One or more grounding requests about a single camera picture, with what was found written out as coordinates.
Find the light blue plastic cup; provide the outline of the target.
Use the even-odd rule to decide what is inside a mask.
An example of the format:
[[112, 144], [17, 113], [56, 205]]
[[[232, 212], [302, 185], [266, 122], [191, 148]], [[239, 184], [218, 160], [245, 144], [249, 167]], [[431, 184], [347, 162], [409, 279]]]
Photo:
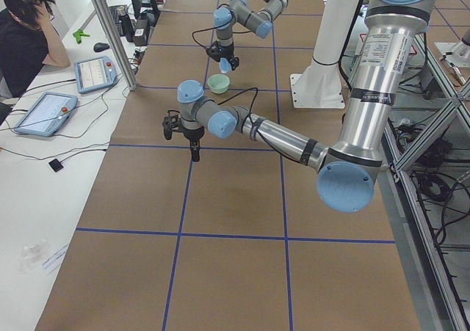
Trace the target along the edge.
[[225, 57], [222, 57], [220, 59], [220, 61], [218, 62], [218, 66], [221, 73], [226, 74], [232, 71], [231, 63]]

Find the mint green bowl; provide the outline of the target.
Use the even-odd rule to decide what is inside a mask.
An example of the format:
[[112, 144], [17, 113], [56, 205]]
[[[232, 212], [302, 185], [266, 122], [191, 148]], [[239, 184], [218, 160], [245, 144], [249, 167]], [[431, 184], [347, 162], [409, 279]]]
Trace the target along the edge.
[[225, 93], [230, 85], [230, 79], [225, 74], [214, 74], [207, 79], [207, 85], [211, 92], [220, 95]]

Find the black water bottle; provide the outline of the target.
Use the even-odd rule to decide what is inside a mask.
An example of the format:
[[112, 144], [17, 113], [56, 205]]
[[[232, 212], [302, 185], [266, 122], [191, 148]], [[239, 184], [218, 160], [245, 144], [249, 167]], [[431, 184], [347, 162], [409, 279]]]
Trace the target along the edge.
[[134, 27], [132, 25], [131, 19], [127, 13], [120, 15], [121, 27], [124, 33], [126, 40], [129, 43], [134, 42]]

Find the black box with label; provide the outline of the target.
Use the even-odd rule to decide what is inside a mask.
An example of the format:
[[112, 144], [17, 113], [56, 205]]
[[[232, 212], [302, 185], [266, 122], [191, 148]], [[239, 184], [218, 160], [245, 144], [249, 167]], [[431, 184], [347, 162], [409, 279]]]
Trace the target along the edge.
[[141, 47], [148, 44], [149, 23], [147, 19], [139, 19], [135, 23], [133, 42], [135, 46]]

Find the black computer mouse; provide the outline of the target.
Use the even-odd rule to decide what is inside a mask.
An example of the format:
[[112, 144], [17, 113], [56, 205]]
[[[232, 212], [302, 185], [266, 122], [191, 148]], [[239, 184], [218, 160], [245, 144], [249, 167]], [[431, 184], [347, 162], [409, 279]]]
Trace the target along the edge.
[[94, 50], [94, 52], [96, 52], [96, 53], [105, 51], [105, 50], [107, 50], [107, 49], [109, 49], [109, 48], [110, 48], [110, 46], [109, 46], [109, 44], [107, 44], [107, 43], [96, 43], [96, 44], [93, 46], [93, 50]]

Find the far blue teach pendant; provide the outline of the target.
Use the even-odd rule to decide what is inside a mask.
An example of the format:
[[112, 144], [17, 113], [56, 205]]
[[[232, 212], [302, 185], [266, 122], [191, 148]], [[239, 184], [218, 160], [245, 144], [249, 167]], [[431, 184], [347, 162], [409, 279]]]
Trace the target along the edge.
[[77, 91], [80, 94], [111, 87], [117, 81], [115, 65], [108, 56], [75, 62], [73, 67]]

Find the blue teach pendant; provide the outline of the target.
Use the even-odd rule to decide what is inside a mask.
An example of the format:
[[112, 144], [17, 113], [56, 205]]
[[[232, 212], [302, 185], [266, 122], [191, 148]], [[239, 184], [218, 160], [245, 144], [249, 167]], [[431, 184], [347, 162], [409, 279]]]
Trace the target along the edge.
[[73, 67], [77, 91], [80, 94], [111, 87], [117, 81], [115, 65], [108, 56], [75, 62]]
[[78, 106], [75, 95], [43, 93], [13, 127], [18, 134], [50, 137], [59, 130]]

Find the small black square device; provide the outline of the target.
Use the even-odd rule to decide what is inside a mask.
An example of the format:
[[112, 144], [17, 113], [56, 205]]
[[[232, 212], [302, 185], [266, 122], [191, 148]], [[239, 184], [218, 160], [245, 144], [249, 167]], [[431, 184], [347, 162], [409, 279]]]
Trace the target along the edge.
[[63, 167], [63, 164], [60, 160], [58, 159], [52, 159], [48, 165], [50, 166], [50, 168], [54, 171], [54, 172], [59, 172], [60, 170], [62, 170], [64, 167]]

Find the green plastic clamp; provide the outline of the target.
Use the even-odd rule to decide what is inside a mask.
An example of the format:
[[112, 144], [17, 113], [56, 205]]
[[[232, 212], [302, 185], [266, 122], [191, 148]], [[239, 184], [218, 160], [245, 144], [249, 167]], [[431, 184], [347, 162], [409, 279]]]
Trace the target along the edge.
[[82, 29], [77, 29], [74, 33], [73, 33], [73, 37], [76, 41], [77, 44], [81, 44], [82, 43], [82, 39], [84, 37], [89, 37], [90, 35], [87, 34], [86, 32], [84, 32]]

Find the near blue teach pendant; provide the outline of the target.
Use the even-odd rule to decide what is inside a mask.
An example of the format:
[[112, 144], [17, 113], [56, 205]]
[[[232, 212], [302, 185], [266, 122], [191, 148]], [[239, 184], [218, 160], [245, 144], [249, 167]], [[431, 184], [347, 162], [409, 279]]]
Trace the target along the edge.
[[13, 127], [18, 134], [50, 137], [59, 130], [78, 106], [75, 95], [43, 93]]

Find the person in black shirt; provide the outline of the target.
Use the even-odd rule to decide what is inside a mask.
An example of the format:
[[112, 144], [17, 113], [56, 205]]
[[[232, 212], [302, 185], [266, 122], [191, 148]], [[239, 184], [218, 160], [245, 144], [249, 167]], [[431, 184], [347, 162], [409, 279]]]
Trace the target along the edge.
[[67, 68], [68, 53], [52, 24], [55, 0], [4, 0], [1, 11], [1, 75], [20, 98], [43, 66]]

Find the clear plastic bag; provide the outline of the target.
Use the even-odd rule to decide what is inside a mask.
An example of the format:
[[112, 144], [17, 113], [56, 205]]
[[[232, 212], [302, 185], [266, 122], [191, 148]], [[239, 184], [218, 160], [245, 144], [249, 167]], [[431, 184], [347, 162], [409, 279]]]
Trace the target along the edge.
[[46, 261], [50, 253], [50, 245], [47, 239], [40, 239], [31, 244], [23, 246], [19, 256], [18, 271], [29, 270]]

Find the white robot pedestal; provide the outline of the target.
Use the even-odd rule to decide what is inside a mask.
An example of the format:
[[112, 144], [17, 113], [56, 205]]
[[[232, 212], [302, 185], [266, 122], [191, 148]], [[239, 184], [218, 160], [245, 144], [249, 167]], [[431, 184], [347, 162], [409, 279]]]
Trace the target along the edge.
[[326, 0], [311, 64], [291, 75], [297, 109], [343, 109], [340, 58], [362, 0]]

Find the aluminium frame post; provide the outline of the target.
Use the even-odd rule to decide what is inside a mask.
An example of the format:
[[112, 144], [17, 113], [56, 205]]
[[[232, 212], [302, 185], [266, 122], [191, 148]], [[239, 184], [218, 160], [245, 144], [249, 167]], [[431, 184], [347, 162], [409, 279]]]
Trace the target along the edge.
[[121, 39], [115, 28], [107, 2], [106, 0], [91, 0], [91, 2], [95, 8], [95, 12], [98, 16], [101, 27], [103, 28], [105, 35], [108, 38], [110, 47], [112, 48], [116, 62], [120, 68], [120, 72], [123, 74], [129, 90], [134, 91], [137, 87], [137, 80], [135, 78], [134, 72], [131, 69], [125, 48], [123, 47]]

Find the aluminium frame rack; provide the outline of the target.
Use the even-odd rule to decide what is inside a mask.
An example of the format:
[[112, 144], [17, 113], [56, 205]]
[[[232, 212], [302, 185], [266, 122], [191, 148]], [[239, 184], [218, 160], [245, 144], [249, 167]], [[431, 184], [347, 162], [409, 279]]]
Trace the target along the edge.
[[469, 328], [469, 70], [448, 52], [462, 35], [437, 26], [415, 39], [383, 140], [423, 330]]

